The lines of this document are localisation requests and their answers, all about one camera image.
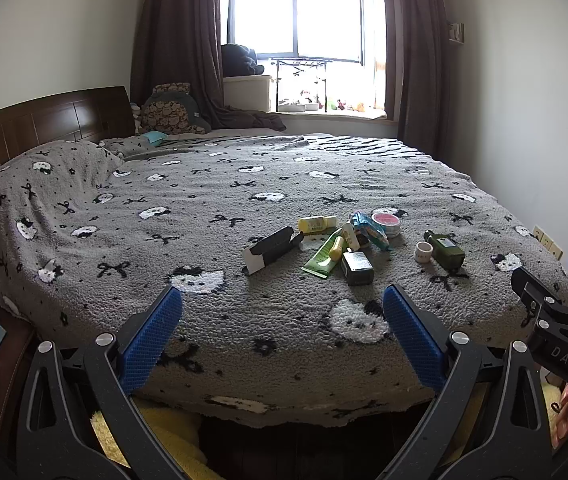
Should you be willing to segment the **dark green glass bottle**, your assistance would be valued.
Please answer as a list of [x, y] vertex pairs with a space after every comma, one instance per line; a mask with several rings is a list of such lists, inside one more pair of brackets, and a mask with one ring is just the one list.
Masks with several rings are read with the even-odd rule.
[[433, 247], [432, 257], [447, 272], [458, 272], [464, 263], [465, 252], [447, 234], [438, 234], [427, 230], [424, 240]]

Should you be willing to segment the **small white cream jar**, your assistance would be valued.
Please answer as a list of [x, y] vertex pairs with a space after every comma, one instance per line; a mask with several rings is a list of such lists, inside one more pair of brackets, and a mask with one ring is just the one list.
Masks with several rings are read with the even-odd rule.
[[433, 245], [422, 240], [415, 245], [414, 259], [421, 264], [429, 263], [433, 255]]

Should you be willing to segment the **dark square box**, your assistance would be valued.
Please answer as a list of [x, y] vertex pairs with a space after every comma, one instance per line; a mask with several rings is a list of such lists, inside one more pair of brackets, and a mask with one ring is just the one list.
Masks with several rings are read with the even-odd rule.
[[351, 286], [369, 285], [374, 280], [374, 268], [364, 252], [344, 252], [341, 257], [341, 270]]

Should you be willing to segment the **blue wet wipes pack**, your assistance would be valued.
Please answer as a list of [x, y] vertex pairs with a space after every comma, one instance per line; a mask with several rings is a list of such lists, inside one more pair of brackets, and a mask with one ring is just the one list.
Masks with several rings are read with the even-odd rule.
[[370, 216], [362, 211], [354, 211], [350, 216], [350, 223], [353, 225], [355, 232], [364, 236], [370, 243], [378, 249], [389, 252], [390, 243], [386, 235], [385, 229], [376, 223]]

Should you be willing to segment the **black and white box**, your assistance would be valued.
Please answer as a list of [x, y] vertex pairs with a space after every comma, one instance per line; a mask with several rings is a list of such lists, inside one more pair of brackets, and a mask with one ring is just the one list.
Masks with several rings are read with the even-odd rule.
[[252, 275], [260, 272], [293, 248], [297, 248], [304, 237], [305, 234], [302, 232], [295, 232], [291, 226], [286, 226], [245, 248], [241, 253], [244, 260], [244, 274]]

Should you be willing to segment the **small yellow tube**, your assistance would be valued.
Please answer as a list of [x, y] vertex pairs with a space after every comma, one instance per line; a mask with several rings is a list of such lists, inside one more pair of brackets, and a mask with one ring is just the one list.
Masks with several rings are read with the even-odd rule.
[[342, 257], [343, 253], [347, 249], [348, 244], [346, 240], [341, 236], [338, 235], [334, 239], [333, 245], [331, 245], [331, 249], [329, 250], [329, 258], [331, 261], [338, 262]]

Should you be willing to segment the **green cosmetic tube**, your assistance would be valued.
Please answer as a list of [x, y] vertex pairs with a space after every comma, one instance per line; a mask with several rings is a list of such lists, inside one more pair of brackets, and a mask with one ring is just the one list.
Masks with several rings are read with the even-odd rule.
[[313, 257], [307, 261], [301, 268], [301, 270], [305, 273], [315, 276], [316, 278], [323, 278], [326, 280], [330, 275], [331, 272], [337, 266], [338, 262], [331, 261], [329, 258], [329, 250], [331, 249], [331, 245], [334, 243], [334, 239], [336, 236], [341, 234], [341, 229], [336, 230], [334, 233], [325, 240], [323, 245], [316, 251]]

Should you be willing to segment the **white tube yellow logo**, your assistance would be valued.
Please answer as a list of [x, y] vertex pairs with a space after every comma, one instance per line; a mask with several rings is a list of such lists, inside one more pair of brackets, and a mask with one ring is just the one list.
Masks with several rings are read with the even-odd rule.
[[350, 222], [345, 222], [341, 226], [340, 236], [345, 240], [346, 244], [353, 252], [358, 252], [360, 250], [361, 244], [357, 239], [357, 233], [355, 232], [354, 226]]

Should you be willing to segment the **yellow bottle white cap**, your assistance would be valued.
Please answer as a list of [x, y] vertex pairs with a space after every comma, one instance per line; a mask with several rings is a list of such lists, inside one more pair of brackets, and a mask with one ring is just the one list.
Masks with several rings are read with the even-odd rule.
[[338, 219], [336, 216], [303, 217], [298, 220], [298, 230], [305, 235], [321, 233], [335, 229]]

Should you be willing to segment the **yellow fluffy rug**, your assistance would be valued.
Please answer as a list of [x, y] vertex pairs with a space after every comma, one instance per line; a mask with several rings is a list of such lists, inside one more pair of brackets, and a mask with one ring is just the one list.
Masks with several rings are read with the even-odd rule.
[[[165, 451], [171, 455], [174, 462], [186, 472], [189, 478], [221, 479], [221, 476], [207, 465], [206, 456], [201, 451], [197, 416], [141, 398], [133, 398], [132, 401]], [[109, 460], [127, 467], [128, 463], [116, 444], [116, 439], [104, 415], [96, 412], [90, 418], [90, 424], [101, 449]]]

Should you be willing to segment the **round tin pink lid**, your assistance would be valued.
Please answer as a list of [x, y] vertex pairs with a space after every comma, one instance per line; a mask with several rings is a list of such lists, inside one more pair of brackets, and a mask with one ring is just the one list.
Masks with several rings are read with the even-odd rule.
[[401, 220], [387, 210], [375, 210], [372, 214], [375, 223], [381, 226], [389, 238], [397, 237], [401, 233]]

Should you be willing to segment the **dark brown right curtain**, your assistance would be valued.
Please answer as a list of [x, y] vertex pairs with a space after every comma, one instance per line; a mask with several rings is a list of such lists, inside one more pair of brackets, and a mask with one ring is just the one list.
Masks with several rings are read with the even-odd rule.
[[448, 126], [450, 60], [444, 0], [384, 0], [385, 112], [398, 139], [439, 157]]

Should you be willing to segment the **white storage box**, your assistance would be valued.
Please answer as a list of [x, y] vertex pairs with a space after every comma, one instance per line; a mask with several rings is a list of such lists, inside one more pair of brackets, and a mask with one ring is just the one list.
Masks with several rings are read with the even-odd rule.
[[241, 110], [271, 110], [272, 77], [268, 74], [223, 79], [224, 104]]

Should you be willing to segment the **dark brown left curtain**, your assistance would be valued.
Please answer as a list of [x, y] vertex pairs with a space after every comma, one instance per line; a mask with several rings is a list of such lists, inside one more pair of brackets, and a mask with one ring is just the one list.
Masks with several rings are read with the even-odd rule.
[[136, 28], [130, 96], [142, 104], [158, 84], [187, 82], [214, 129], [284, 131], [272, 113], [224, 104], [220, 0], [144, 0]]

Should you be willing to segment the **dark clothes pile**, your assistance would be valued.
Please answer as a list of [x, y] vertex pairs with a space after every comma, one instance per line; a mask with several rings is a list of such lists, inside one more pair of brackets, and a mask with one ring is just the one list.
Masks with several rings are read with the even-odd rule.
[[241, 44], [224, 44], [222, 68], [224, 78], [264, 74], [264, 66], [259, 63], [255, 50]]

